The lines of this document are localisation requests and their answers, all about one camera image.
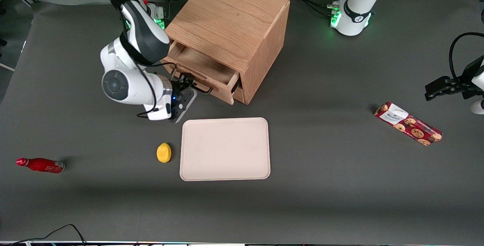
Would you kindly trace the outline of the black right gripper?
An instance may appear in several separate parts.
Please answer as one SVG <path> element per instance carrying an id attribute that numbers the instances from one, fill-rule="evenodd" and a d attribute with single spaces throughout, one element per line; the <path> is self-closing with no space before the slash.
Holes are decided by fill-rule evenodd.
<path id="1" fill-rule="evenodd" d="M 178 80 L 171 80 L 170 83 L 172 85 L 171 113 L 187 111 L 192 103 L 192 89 L 197 89 L 195 77 L 188 73 L 180 73 Z"/>

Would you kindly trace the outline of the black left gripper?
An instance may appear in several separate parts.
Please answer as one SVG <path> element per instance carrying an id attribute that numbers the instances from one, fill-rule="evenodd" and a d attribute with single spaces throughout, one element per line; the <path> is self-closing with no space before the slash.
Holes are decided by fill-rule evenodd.
<path id="1" fill-rule="evenodd" d="M 431 101 L 437 97 L 462 93 L 463 99 L 483 96 L 483 56 L 465 66 L 457 81 L 448 76 L 442 76 L 425 86 L 425 100 Z"/>

